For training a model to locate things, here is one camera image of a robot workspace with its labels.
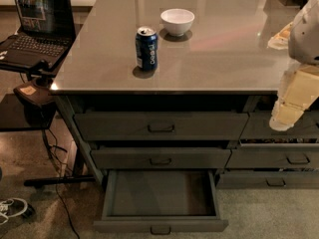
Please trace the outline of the white and beige gripper body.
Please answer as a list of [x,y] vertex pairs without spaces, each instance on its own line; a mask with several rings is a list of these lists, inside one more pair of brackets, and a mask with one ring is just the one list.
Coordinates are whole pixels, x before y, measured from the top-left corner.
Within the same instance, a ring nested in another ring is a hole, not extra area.
[[319,98],[319,66],[290,62],[283,73],[269,126],[286,131]]

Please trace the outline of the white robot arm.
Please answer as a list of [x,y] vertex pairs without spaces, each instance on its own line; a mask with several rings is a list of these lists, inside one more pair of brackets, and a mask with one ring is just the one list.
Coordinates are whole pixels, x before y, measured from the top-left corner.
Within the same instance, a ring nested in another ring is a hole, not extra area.
[[268,47],[288,50],[291,64],[283,73],[269,126],[286,131],[319,98],[319,0],[308,0],[294,20],[270,38]]

